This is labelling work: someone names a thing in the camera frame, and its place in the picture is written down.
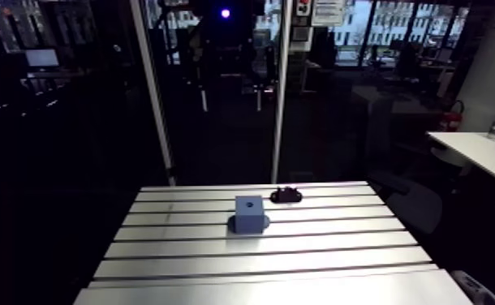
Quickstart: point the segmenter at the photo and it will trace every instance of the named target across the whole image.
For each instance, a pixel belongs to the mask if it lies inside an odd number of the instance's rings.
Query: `door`
[[[131,7],[170,182],[269,183],[282,4],[131,0]]]

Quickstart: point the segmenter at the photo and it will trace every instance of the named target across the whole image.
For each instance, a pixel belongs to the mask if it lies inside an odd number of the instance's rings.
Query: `white wall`
[[[466,106],[461,131],[487,131],[491,127],[495,120],[495,15],[458,99]]]

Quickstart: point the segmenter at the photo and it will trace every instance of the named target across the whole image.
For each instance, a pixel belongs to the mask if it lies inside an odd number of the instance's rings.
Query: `small black part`
[[[236,216],[235,215],[229,217],[229,220],[226,221],[226,226],[229,228],[230,232],[236,233]]]
[[[303,194],[297,191],[296,188],[285,187],[278,188],[270,194],[270,201],[275,204],[284,204],[292,202],[300,202],[303,199]]]

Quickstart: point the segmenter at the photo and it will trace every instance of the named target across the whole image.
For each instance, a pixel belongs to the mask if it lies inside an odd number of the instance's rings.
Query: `white pole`
[[[260,111],[260,96],[261,96],[261,91],[262,91],[262,88],[259,88],[257,90],[257,111]]]
[[[202,95],[202,110],[204,112],[208,112],[208,102],[206,101],[206,91],[204,89],[201,89],[200,94]]]
[[[153,116],[155,123],[157,124],[158,141],[161,144],[162,158],[164,159],[164,166],[169,174],[172,168],[172,157],[170,155],[170,148],[168,147],[168,140],[166,138],[166,127],[164,119],[162,118],[161,102],[155,84],[156,78],[153,74],[153,60],[149,52],[149,46],[147,44],[147,33],[145,32],[144,18],[141,13],[140,0],[130,0],[132,8],[132,16],[134,17],[134,25],[136,26],[136,34],[138,36],[138,42],[140,43],[141,58],[144,63],[145,79],[147,80],[147,87],[149,89],[149,98],[151,100],[151,106],[153,107]],[[171,186],[175,185],[175,178],[168,176],[168,183]]]
[[[283,108],[286,96],[286,79],[287,79],[287,55],[289,54],[289,32],[291,30],[291,12],[293,9],[293,0],[283,0],[282,14],[282,46],[280,48],[280,75],[278,80],[278,108],[276,110],[276,131],[274,132],[274,152],[272,163],[273,184],[278,180],[278,164],[280,162],[280,145],[282,143],[282,123]]]

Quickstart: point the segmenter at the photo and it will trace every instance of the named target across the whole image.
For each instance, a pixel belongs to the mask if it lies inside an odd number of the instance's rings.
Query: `white sign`
[[[345,0],[315,0],[312,26],[341,26]]]

